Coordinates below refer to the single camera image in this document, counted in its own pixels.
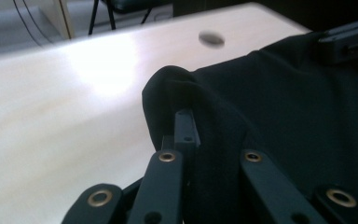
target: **chair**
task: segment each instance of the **chair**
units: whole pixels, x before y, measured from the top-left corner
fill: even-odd
[[[89,23],[89,35],[92,35],[94,28],[95,16],[97,14],[98,3],[100,0],[94,0],[91,21]],[[109,20],[112,30],[116,29],[113,11],[121,14],[131,13],[135,11],[147,10],[141,24],[145,23],[153,7],[167,5],[171,0],[102,0],[107,5]]]

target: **black cloth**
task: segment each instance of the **black cloth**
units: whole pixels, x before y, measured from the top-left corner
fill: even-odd
[[[200,135],[187,224],[253,216],[240,191],[244,148],[268,153],[307,198],[326,184],[358,198],[358,63],[318,63],[320,36],[288,37],[194,72],[167,66],[149,80],[143,104],[156,150],[182,108],[193,110]]]

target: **chair leg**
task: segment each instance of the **chair leg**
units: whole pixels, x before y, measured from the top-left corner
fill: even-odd
[[[144,19],[142,20],[141,24],[144,24],[145,21],[147,20],[147,17],[149,16],[150,12],[152,11],[153,8],[149,8],[146,12],[146,15],[144,16]]]
[[[109,13],[110,26],[112,27],[112,30],[116,30],[115,17],[113,16],[113,7],[109,2],[107,2],[106,5],[107,12]]]
[[[95,17],[97,16],[98,3],[100,0],[94,0],[94,7],[92,8],[91,21],[89,22],[89,35],[92,35],[94,29]]]

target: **brass rivet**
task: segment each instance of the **brass rivet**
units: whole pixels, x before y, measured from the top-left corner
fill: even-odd
[[[161,161],[174,161],[175,155],[171,152],[165,152],[158,156]]]
[[[245,154],[245,159],[247,161],[261,161],[261,156],[255,152],[248,152]]]
[[[105,198],[103,200],[95,200],[95,196],[97,196],[98,194],[103,194],[105,196]],[[101,206],[109,203],[110,200],[112,200],[112,197],[113,197],[113,194],[110,190],[100,189],[98,191],[93,192],[89,196],[87,203],[89,203],[89,205],[92,207],[101,207]]]
[[[344,207],[355,207],[357,205],[356,200],[349,193],[340,189],[328,189],[326,196],[334,203]]]

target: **floor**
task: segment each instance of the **floor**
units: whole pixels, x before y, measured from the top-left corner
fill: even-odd
[[[76,37],[87,36],[90,26],[92,0],[68,3]],[[18,6],[0,11],[0,54],[26,48],[40,48],[65,41],[38,7]],[[115,14],[117,29],[138,25],[145,11]],[[167,20],[172,17],[172,5],[153,8],[146,22]],[[112,32],[104,4],[99,4],[93,34]]]

